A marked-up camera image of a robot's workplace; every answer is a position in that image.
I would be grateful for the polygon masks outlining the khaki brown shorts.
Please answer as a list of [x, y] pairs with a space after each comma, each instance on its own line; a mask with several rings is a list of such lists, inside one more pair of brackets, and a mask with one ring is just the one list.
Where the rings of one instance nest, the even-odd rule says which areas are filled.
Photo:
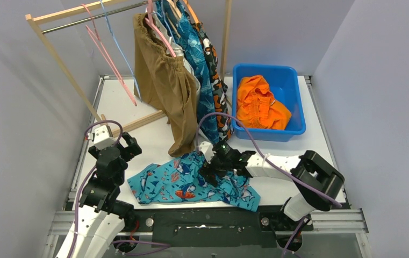
[[136, 96], [162, 110], [169, 119], [174, 143], [172, 157], [192, 152], [197, 128], [197, 88], [194, 76], [185, 68], [183, 57], [167, 54], [164, 43], [146, 22], [147, 15], [133, 16], [134, 75], [139, 92]]

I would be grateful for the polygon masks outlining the thick pink hanger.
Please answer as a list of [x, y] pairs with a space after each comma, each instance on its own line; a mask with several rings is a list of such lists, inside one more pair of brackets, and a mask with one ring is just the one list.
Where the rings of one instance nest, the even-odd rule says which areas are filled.
[[148, 0], [147, 1], [147, 18], [145, 18], [145, 21], [147, 25], [154, 31], [156, 34], [161, 38], [162, 42], [166, 46], [167, 50], [169, 51], [170, 55], [172, 57], [176, 57], [176, 53], [174, 52], [172, 46], [169, 43], [169, 40], [163, 35], [163, 33], [160, 31], [160, 29], [156, 26], [155, 22], [153, 21], [152, 13], [153, 13], [153, 1]]

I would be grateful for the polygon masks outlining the light blue hanger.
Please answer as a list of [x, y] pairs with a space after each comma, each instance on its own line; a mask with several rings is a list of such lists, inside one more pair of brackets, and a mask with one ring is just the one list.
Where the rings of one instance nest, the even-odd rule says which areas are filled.
[[115, 35], [113, 29], [112, 29], [112, 26], [111, 26], [111, 23], [110, 23], [110, 20], [109, 20], [109, 14], [108, 14], [108, 12], [106, 11], [104, 1], [99, 1], [99, 2], [100, 2], [100, 5], [101, 5], [102, 10], [103, 10], [103, 13], [104, 13], [104, 18], [105, 18], [105, 21], [106, 21], [106, 25], [107, 25], [108, 30], [109, 30], [109, 32], [110, 32], [110, 35], [111, 35], [111, 37], [112, 37], [112, 39], [113, 39], [113, 41], [114, 41], [114, 44], [115, 44], [116, 47], [118, 48], [118, 51], [119, 51], [120, 55], [121, 55], [122, 58], [124, 59], [126, 65], [127, 65], [127, 67], [128, 67], [128, 69], [129, 69], [129, 71], [131, 72], [131, 75], [132, 75], [132, 77], [133, 77], [133, 83], [134, 83], [135, 93], [138, 94], [138, 97], [141, 97], [141, 93], [140, 93], [140, 89], [139, 89], [139, 84], [138, 84], [138, 80], [137, 80], [137, 78], [136, 78], [136, 76], [135, 76], [134, 69], [132, 68], [132, 65], [130, 64], [130, 62], [128, 61], [128, 58], [126, 57], [126, 55], [125, 55], [123, 49], [121, 48], [121, 46], [120, 46], [120, 44], [119, 44], [119, 42], [118, 42], [118, 39], [117, 39], [117, 37], [116, 37], [116, 35]]

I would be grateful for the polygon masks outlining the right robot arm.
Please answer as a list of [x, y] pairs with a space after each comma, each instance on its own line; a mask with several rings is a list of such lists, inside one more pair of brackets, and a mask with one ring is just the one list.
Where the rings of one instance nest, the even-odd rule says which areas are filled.
[[203, 141], [198, 151], [205, 158], [199, 173], [214, 186], [228, 172], [245, 178], [268, 177], [294, 183], [299, 193], [286, 201], [278, 215], [279, 224], [287, 230], [315, 210], [329, 211], [345, 182], [337, 169], [312, 150], [303, 155], [276, 156], [252, 150], [240, 152], [226, 142], [213, 145]]

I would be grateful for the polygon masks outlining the light blue shark print shorts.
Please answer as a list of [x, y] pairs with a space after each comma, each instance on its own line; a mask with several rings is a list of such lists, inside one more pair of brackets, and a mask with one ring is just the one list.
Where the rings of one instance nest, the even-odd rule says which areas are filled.
[[261, 197], [249, 179], [226, 172], [215, 177], [213, 186], [199, 174], [205, 159], [197, 153], [184, 154], [165, 164], [150, 164], [127, 182], [139, 204], [198, 203], [222, 201], [249, 211], [257, 211]]

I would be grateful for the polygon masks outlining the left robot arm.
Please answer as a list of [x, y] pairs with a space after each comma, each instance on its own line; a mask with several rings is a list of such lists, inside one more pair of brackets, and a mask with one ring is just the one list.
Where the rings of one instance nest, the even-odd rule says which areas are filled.
[[[120, 139], [127, 145], [119, 143]], [[117, 197], [128, 162], [141, 152], [127, 132], [110, 139], [103, 149], [89, 149], [96, 163], [80, 188], [75, 219], [56, 257], [102, 257], [118, 233], [133, 228], [134, 206]]]

